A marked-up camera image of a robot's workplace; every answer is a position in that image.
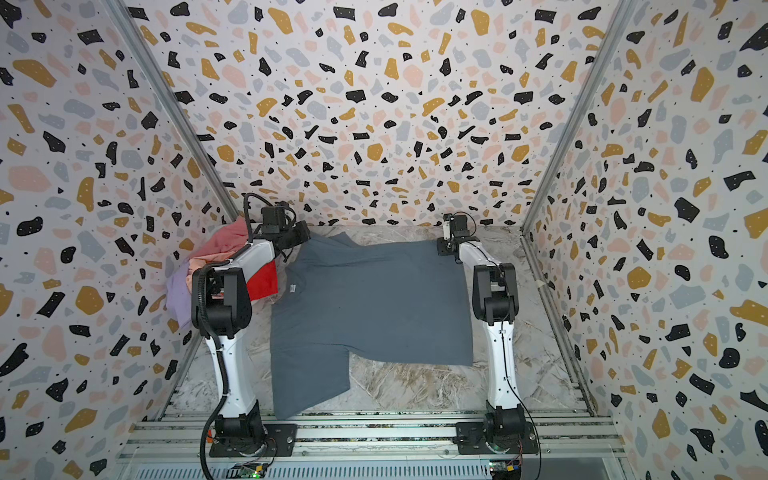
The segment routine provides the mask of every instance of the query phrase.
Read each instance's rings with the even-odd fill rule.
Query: black cable
[[[214,341],[214,345],[216,346],[216,358],[219,363],[219,371],[221,374],[221,399],[219,399],[219,403],[216,405],[216,408],[214,408],[208,417],[208,420],[205,422],[205,426],[203,427],[203,434],[200,437],[200,467],[203,470],[203,475],[207,480],[214,480],[214,477],[210,474],[210,470],[208,469],[208,462],[206,459],[205,447],[208,440],[208,430],[210,429],[210,424],[214,422],[222,407],[224,407],[224,404],[227,402],[227,397],[230,392],[230,380],[227,377],[227,367],[224,365],[224,354],[221,347],[221,340],[219,339],[219,336],[214,332],[213,327],[210,326],[210,322],[208,321],[208,313],[205,310],[205,300],[207,297],[207,278],[208,272],[210,272],[211,269],[217,266],[227,265],[228,263],[228,260],[222,262],[206,263],[203,268],[200,269],[200,274],[197,278],[197,312],[199,315],[200,325]]]
[[[473,237],[473,236],[475,235],[475,233],[477,233],[477,231],[478,231],[478,223],[477,223],[477,222],[475,222],[475,218],[474,218],[472,215],[470,215],[470,214],[468,214],[468,213],[466,213],[466,212],[463,212],[463,211],[460,211],[460,212],[456,212],[456,213],[457,213],[457,214],[464,214],[464,215],[466,215],[467,217],[469,217],[469,218],[471,218],[471,219],[472,219],[472,223],[475,225],[475,229],[472,231],[472,233],[470,233],[470,234],[469,234],[469,236],[470,236],[470,237]]]
[[[259,200],[263,201],[265,204],[267,204],[269,207],[272,207],[272,202],[267,200],[266,198],[262,197],[259,194],[253,194],[251,192],[247,194],[243,194],[243,216],[245,217],[245,226],[248,229],[248,243],[253,242],[253,229],[250,226],[250,215],[248,215],[248,210],[250,210],[250,206],[248,205],[248,199],[254,197],[258,198]]]

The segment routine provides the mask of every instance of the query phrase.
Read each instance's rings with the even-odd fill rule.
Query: pink speckle
[[[709,324],[709,315],[710,311],[707,309],[701,310],[695,317],[694,317],[694,326],[700,331],[703,332],[705,328],[707,328],[707,325]]]
[[[56,22],[66,31],[72,31],[72,27],[74,27],[74,21],[63,15],[56,15]]]
[[[421,68],[415,65],[409,65],[402,71],[402,76],[406,78],[411,87],[420,88],[422,86],[422,80],[424,79],[424,72]]]
[[[18,328],[18,334],[22,339],[30,340],[40,336],[40,327],[37,326],[20,326]]]
[[[67,240],[68,238],[72,237],[71,230],[67,228],[55,228],[52,230],[54,237],[61,238],[62,240]]]
[[[53,325],[42,343],[42,351],[46,356],[57,362],[67,359],[67,348],[64,346],[64,329],[59,325]]]
[[[74,274],[75,282],[79,282],[81,280],[93,280],[94,278],[96,278],[96,272],[87,268],[83,268],[82,266],[79,267],[77,273]]]
[[[51,187],[51,182],[37,167],[10,167],[8,182],[16,190],[42,193]]]
[[[243,72],[232,65],[225,66],[221,70],[221,74],[235,87],[245,88],[245,76],[243,75]]]
[[[56,258],[54,257],[53,250],[45,247],[39,249],[37,255],[35,255],[35,266],[48,275],[55,275]]]
[[[160,25],[163,25],[163,28],[168,28],[168,19],[163,15],[163,12],[155,10],[154,17],[160,22]]]
[[[703,118],[701,118],[698,122],[694,124],[694,131],[699,135],[706,133],[707,130],[709,129],[710,129],[710,122],[706,121]]]
[[[56,58],[52,54],[48,54],[48,65],[55,68],[56,70],[60,71],[62,75],[69,78],[69,68],[67,68],[63,63],[61,63],[58,58]]]
[[[216,25],[217,27],[221,25],[217,16],[205,5],[203,5],[203,15],[205,15],[205,19],[208,20],[211,24]]]
[[[295,17],[293,17],[293,21],[296,23],[296,25],[301,28],[301,31],[303,33],[307,33],[310,29],[306,26],[306,22],[304,21],[304,15],[301,14],[301,12],[297,13]]]
[[[410,15],[410,19],[411,19],[411,24],[412,24],[414,27],[417,27],[417,28],[418,28],[418,27],[422,26],[422,21],[421,21],[421,19],[419,18],[419,14],[416,12],[416,7],[414,7],[413,5],[411,5],[411,15]]]
[[[624,99],[622,97],[617,98],[613,101],[613,103],[611,103],[612,124],[618,124],[621,119],[624,118],[625,113],[627,113],[627,105],[624,103]]]
[[[100,118],[96,119],[96,126],[99,127],[101,130],[112,133],[114,130],[114,121],[112,120],[101,120]]]
[[[623,238],[614,238],[607,247],[609,252],[628,253],[631,250],[630,244]]]

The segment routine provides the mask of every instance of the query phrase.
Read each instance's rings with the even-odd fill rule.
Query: gray speckle
[[[270,56],[272,61],[275,62],[275,63],[278,63],[278,62],[283,60],[283,57],[280,56],[280,53],[278,53],[277,51],[273,50],[272,48],[264,47],[264,51],[266,52],[267,55]]]
[[[128,130],[136,130],[138,125],[139,121],[136,120],[136,117],[133,114],[128,114],[128,116],[125,118],[125,126],[128,128]]]
[[[54,468],[47,458],[40,458],[35,462],[35,480],[51,480]]]
[[[246,121],[240,124],[240,138],[243,139],[243,142],[247,143],[256,141],[253,137],[253,125]]]
[[[760,192],[757,190],[752,190],[746,195],[746,201],[750,202],[750,204],[752,205],[756,204],[762,199],[763,199],[763,195],[761,195]]]
[[[58,407],[58,418],[69,417],[74,412],[74,402],[64,402]]]
[[[750,286],[752,286],[752,280],[755,278],[755,273],[752,271],[751,268],[749,268],[747,265],[744,265],[743,263],[739,264],[739,274],[736,275],[736,279],[734,280],[736,286],[739,287],[739,290],[742,292],[746,292],[750,289]]]
[[[659,60],[659,66],[666,71],[673,71],[679,67],[683,60],[690,55],[690,49],[684,48],[683,50],[670,53],[661,60]]]
[[[674,143],[678,145],[683,143],[687,125],[688,121],[685,119],[685,117],[681,117],[680,115],[675,115],[672,117],[672,130],[670,131],[670,138]]]
[[[685,424],[680,417],[675,417],[672,421],[672,428],[678,435],[685,435],[688,432],[688,425]]]
[[[58,130],[61,130],[62,128],[64,128],[64,125],[65,125],[64,118],[57,117],[56,115],[53,115],[53,114],[48,114],[48,115],[45,115],[44,117],[38,114],[38,118],[44,124],[50,125],[53,128],[56,128]]]
[[[667,299],[664,297],[661,297],[658,301],[653,302],[650,305],[650,309],[654,312],[663,312],[664,311],[664,304],[667,302]]]
[[[82,18],[90,18],[94,15],[96,15],[96,8],[93,2],[88,0],[88,2],[80,4],[80,16]]]
[[[467,56],[464,55],[464,52],[457,49],[456,47],[453,48],[453,58],[456,60],[456,63],[464,63],[464,60],[467,59]]]
[[[639,204],[650,193],[648,177],[637,177],[632,181],[632,200]]]
[[[685,178],[677,177],[670,180],[670,189],[674,193],[684,192],[686,188],[688,188],[688,180]]]
[[[727,51],[721,54],[720,58],[717,59],[717,70],[727,70],[733,65],[734,60],[736,60],[736,50]]]
[[[186,33],[181,35],[181,41],[186,43],[187,46],[190,47],[190,48],[197,47],[200,44],[200,42],[198,42],[194,38],[190,37]]]
[[[741,419],[736,420],[733,424],[730,432],[728,432],[723,438],[723,443],[735,456],[741,455],[744,452],[744,437],[741,433],[741,429],[744,427],[744,422]]]
[[[45,208],[56,208],[59,210],[65,210],[72,204],[71,201],[61,197],[50,197],[45,201]]]
[[[648,439],[645,438],[645,433],[640,427],[637,427],[637,435],[634,437],[634,446],[637,447],[637,453],[644,457],[648,451]]]
[[[328,37],[328,39],[326,40],[326,47],[328,48],[328,51],[333,53],[336,57],[338,57],[339,60],[344,59],[344,55],[341,54],[341,44],[334,37],[331,37],[331,36]]]
[[[29,43],[13,30],[8,30],[8,36],[5,38],[5,43],[21,53],[27,53],[29,51]]]
[[[707,294],[699,285],[680,285],[677,290],[670,293],[670,300],[672,300],[672,304],[678,310],[699,303],[705,298],[707,298]]]
[[[738,98],[734,98],[732,102],[734,105],[748,104],[752,102],[752,97],[747,94],[743,94]]]
[[[109,276],[115,276],[118,274],[118,269],[111,263],[105,263],[100,268]]]
[[[316,119],[318,120],[325,120],[327,116],[327,108],[325,105],[320,104],[314,100],[312,100],[309,104],[306,106],[306,110]]]
[[[85,454],[86,457],[92,457],[93,455],[96,455],[100,451],[104,450],[104,447],[107,446],[107,439],[101,439],[98,442],[94,443],[94,446],[91,447],[91,449],[88,451],[88,453]]]
[[[730,217],[730,214],[723,214],[719,217],[705,218],[702,226],[708,230],[722,232],[726,223],[728,223],[728,217]]]
[[[712,380],[714,380],[715,382],[721,384],[723,386],[723,388],[725,388],[725,389],[729,389],[730,387],[733,386],[731,384],[730,379],[728,378],[728,376],[725,375],[724,373],[713,373],[712,374]]]
[[[13,283],[20,283],[21,285],[29,285],[35,281],[35,274],[32,272],[20,272],[19,278],[13,281]]]
[[[27,385],[28,383],[46,383],[48,381],[48,374],[50,373],[51,367],[36,366],[30,373],[9,382],[8,386]]]
[[[106,71],[101,71],[98,68],[92,68],[91,73],[96,79],[96,83],[98,83],[99,85],[109,87],[115,91],[120,91],[120,88],[118,87],[118,85],[112,81],[112,79],[109,77],[109,74]]]
[[[61,178],[61,181],[69,182],[69,172],[67,170],[67,164],[64,162],[56,162],[56,165],[53,167],[53,173],[55,173],[57,177]]]
[[[656,382],[654,379],[648,376],[646,372],[641,370],[641,368],[637,365],[632,366],[632,373],[634,374],[634,378],[637,380],[637,383],[640,383],[642,386],[654,386],[656,385]]]
[[[382,44],[382,46],[384,48],[389,47],[390,45],[394,45],[395,44],[394,41],[390,40],[389,37],[387,37],[384,34],[379,35],[379,43]]]
[[[664,101],[659,102],[659,106],[656,107],[656,121],[664,121],[667,119],[667,107],[664,106]]]
[[[75,114],[81,118],[91,118],[96,115],[96,110],[74,98],[71,98],[64,103],[64,111],[68,114]]]
[[[480,121],[485,120],[488,118],[488,113],[491,111],[491,108],[482,101],[476,101],[474,105],[472,105],[472,108],[469,109],[471,113]]]
[[[491,67],[491,58],[488,56],[488,52],[486,52],[485,49],[479,48],[478,50],[475,50],[472,52],[472,56],[475,57],[480,68]]]
[[[378,95],[381,90],[384,90],[384,87],[382,87],[381,82],[377,78],[375,82],[373,82],[373,88],[371,88],[371,95]]]
[[[108,429],[112,425],[114,425],[117,422],[120,422],[124,417],[125,414],[128,413],[128,406],[123,405],[117,410],[114,410],[109,414],[107,417],[107,420],[104,422],[104,430]]]
[[[94,262],[101,260],[104,254],[107,253],[98,240],[87,230],[78,233],[78,240],[80,241],[80,253]]]
[[[429,17],[429,23],[433,25],[445,25],[451,20],[451,12],[453,11],[453,2],[448,2],[443,8],[440,8],[437,12]]]
[[[407,141],[411,132],[411,122],[402,121],[400,125],[395,129],[397,141]]]
[[[131,366],[127,367],[125,370],[123,370],[123,375],[125,375],[129,379],[132,379],[132,378],[134,378],[134,376],[137,373],[143,372],[146,368],[147,368],[146,366],[143,366],[143,365],[139,366],[138,363],[134,362],[133,365],[131,365]]]
[[[120,153],[120,162],[123,167],[133,168],[139,170],[144,166],[144,161],[141,160],[141,155],[136,150],[123,150]]]
[[[233,25],[242,25],[248,22],[248,4],[245,0],[240,0],[240,3],[227,15],[227,20]]]
[[[528,61],[527,53],[528,53],[528,50],[530,49],[531,48],[528,47],[528,44],[525,43],[525,40],[523,40],[522,38],[520,38],[518,40],[518,43],[515,45],[515,53],[518,54],[518,57],[520,57],[520,61],[522,61],[523,63]]]

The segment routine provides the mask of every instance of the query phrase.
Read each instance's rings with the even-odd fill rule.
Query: pink cloth
[[[189,271],[187,272],[187,288],[192,291],[192,274],[195,270],[203,268],[206,263],[220,262],[231,257],[248,241],[248,229],[245,220],[238,217],[237,220],[222,227],[190,258]]]

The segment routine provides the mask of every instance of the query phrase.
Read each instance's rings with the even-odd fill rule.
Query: cable
[[[538,430],[536,429],[536,422],[534,422],[533,415],[531,415],[531,413],[528,411],[528,407],[525,406],[523,401],[520,399],[520,396],[517,394],[515,389],[512,388],[512,384],[509,382],[509,373],[507,371],[507,347],[504,343],[504,333],[502,333],[502,353],[504,354],[504,380],[507,381],[509,389],[512,391],[512,393],[515,394],[515,397],[517,397],[520,405],[523,406],[525,413],[528,413],[528,417],[531,419],[531,425],[533,425],[533,432],[536,435],[536,445],[538,446],[538,473],[536,474],[535,480],[538,480],[539,476],[541,476],[541,439],[538,436]]]
[[[272,202],[267,200],[266,198],[262,197],[259,194],[252,194],[251,192],[247,194],[243,194],[243,216],[245,217],[245,226],[248,229],[248,243],[253,242],[253,229],[250,226],[250,215],[248,215],[248,210],[250,210],[250,205],[248,205],[248,199],[254,197],[258,198],[259,200],[263,201],[265,204],[267,204],[269,207],[272,207]]]
[[[478,223],[477,223],[477,222],[475,222],[475,218],[474,218],[472,215],[470,215],[470,214],[468,214],[468,213],[466,213],[466,212],[464,212],[464,211],[459,211],[459,212],[456,212],[456,213],[457,213],[457,214],[464,214],[464,215],[466,215],[467,217],[469,217],[469,218],[471,218],[471,219],[472,219],[472,223],[475,225],[475,229],[472,231],[472,233],[470,233],[470,234],[469,234],[469,236],[470,236],[470,237],[473,237],[473,236],[475,235],[475,233],[477,233],[477,231],[478,231]]]
[[[219,403],[216,405],[216,408],[214,408],[208,417],[208,420],[205,422],[205,426],[203,427],[203,434],[200,437],[200,467],[203,470],[203,475],[205,476],[206,480],[214,480],[214,477],[210,474],[210,470],[208,469],[208,462],[206,459],[205,446],[208,440],[208,430],[210,429],[210,424],[214,422],[222,407],[224,407],[224,404],[227,402],[227,397],[230,392],[230,380],[227,377],[227,367],[224,365],[224,354],[221,347],[221,340],[219,339],[219,336],[214,332],[213,327],[210,326],[210,322],[208,321],[208,312],[205,310],[207,278],[208,272],[210,272],[214,267],[227,265],[228,263],[229,260],[206,263],[203,268],[200,269],[200,274],[197,278],[197,312],[200,316],[201,326],[214,341],[214,345],[216,346],[216,358],[219,363],[219,371],[221,374],[221,399],[219,399]]]

